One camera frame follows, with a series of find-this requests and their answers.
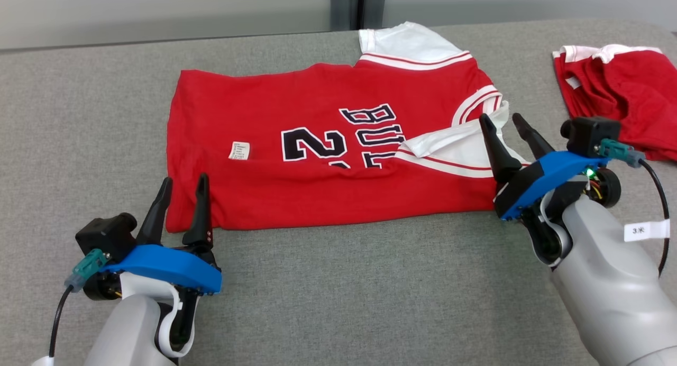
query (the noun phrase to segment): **gray fabric surface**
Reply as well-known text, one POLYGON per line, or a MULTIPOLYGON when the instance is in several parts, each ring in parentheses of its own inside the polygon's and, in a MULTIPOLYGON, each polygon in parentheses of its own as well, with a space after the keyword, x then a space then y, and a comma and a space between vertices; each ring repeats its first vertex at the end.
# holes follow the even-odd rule
MULTIPOLYGON (((677 41, 654 26, 549 21, 435 29, 480 67, 556 147, 566 118, 551 51, 563 44, 677 41)), ((181 69, 254 75, 354 63, 355 32, 0 53, 0 354, 48 349, 61 283, 94 217, 142 219, 166 174, 165 124, 181 69)), ((512 125, 506 142, 527 154, 512 125)), ((612 164, 612 212, 658 219, 641 169, 612 164)), ((655 164, 677 208, 677 169, 655 164)), ((455 196, 435 196, 438 198, 455 196)), ((179 235, 165 235, 177 245, 179 235)), ((205 298, 185 364, 594 364, 532 254, 526 229, 491 212, 287 230, 215 231, 223 293, 205 298)), ((658 258, 659 243, 648 245, 658 258)), ((677 300, 677 250, 662 280, 677 300)), ((60 364, 82 364, 114 303, 69 298, 60 364)))

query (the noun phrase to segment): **white label tag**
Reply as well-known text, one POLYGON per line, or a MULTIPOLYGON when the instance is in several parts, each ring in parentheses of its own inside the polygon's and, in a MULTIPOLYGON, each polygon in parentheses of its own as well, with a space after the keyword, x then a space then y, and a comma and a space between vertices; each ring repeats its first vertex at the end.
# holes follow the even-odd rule
POLYGON ((567 78, 567 79, 564 79, 564 80, 565 80, 565 81, 569 84, 569 86, 571 86, 571 88, 573 88, 573 89, 577 89, 578 87, 581 86, 581 81, 578 80, 577 77, 570 77, 570 78, 567 78))
POLYGON ((646 239, 664 239, 670 236, 670 219, 660 222, 640 222, 626 224, 624 239, 626 242, 646 239))
POLYGON ((230 149, 229 159, 232 160, 246 160, 249 158, 249 143, 248 142, 233 142, 233 149, 230 149))

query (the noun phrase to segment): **folded red shirt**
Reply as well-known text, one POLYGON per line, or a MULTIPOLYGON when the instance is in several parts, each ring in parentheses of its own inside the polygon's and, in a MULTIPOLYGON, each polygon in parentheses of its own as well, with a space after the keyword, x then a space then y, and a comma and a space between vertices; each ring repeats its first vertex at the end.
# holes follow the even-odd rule
POLYGON ((552 55, 571 117, 619 120, 621 142, 677 161, 677 69, 658 48, 563 46, 552 55))
POLYGON ((229 229, 493 208, 477 119, 489 115, 500 137, 508 105, 477 61, 418 24, 359 38, 353 66, 181 73, 167 123, 167 231, 189 228, 203 172, 212 224, 229 229))

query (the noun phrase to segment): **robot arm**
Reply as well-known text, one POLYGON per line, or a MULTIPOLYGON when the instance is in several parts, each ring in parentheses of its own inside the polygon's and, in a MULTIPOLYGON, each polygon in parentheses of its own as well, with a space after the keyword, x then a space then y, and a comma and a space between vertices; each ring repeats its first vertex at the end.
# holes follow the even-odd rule
MULTIPOLYGON (((172 180, 165 178, 136 239, 131 236, 136 220, 126 213, 94 219, 75 236, 83 253, 100 256, 94 257, 98 262, 95 266, 92 262, 86 267, 78 265, 66 280, 68 288, 78 291, 78 282, 82 281, 82 289, 91 299, 122 299, 106 321, 85 366, 178 364, 193 345, 200 297, 221 291, 222 272, 211 251, 208 178, 203 174, 198 182, 193 224, 184 234, 184 246, 179 248, 165 248, 160 243, 171 190, 172 180), (82 274, 96 266, 91 276, 82 274)), ((53 362, 51 349, 49 356, 33 365, 53 362)))
POLYGON ((496 213, 527 227, 585 348, 602 366, 677 364, 677 308, 658 284, 650 257, 624 240, 624 227, 605 208, 620 195, 616 176, 600 168, 607 156, 635 167, 643 156, 617 143, 618 123, 604 118, 569 122, 565 152, 554 151, 520 115, 513 121, 537 159, 525 168, 499 145, 491 120, 481 118, 500 186, 496 213), (606 184, 597 202, 585 195, 586 171, 597 171, 597 181, 606 184))

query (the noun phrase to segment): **black cable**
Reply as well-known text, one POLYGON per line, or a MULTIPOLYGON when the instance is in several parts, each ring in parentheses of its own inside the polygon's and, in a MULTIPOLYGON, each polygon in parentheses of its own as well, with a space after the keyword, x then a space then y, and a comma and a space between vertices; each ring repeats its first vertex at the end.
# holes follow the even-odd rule
POLYGON ((51 339, 49 340, 49 358, 54 358, 54 347, 56 347, 56 332, 59 330, 59 320, 61 320, 61 311, 63 310, 63 304, 66 303, 66 298, 70 295, 70 292, 73 291, 73 286, 66 287, 66 290, 63 291, 61 299, 59 300, 59 305, 56 306, 56 314, 54 315, 54 324, 51 326, 51 339))
MULTIPOLYGON (((644 159, 640 159, 639 163, 646 169, 646 171, 648 171, 649 175, 651 175, 651 178, 653 179, 653 183, 656 184, 656 188, 658 189, 658 195, 661 198, 661 205, 663 205, 663 217, 665 219, 670 219, 670 211, 667 208, 667 198, 665 198, 665 191, 663 191, 661 181, 658 179, 656 172, 653 171, 653 168, 651 168, 651 166, 648 165, 648 163, 646 163, 644 159)), ((661 274, 663 273, 663 269, 665 268, 665 262, 667 262, 667 250, 669 248, 670 248, 670 238, 663 239, 663 255, 661 256, 661 262, 658 263, 658 277, 661 276, 661 274)))

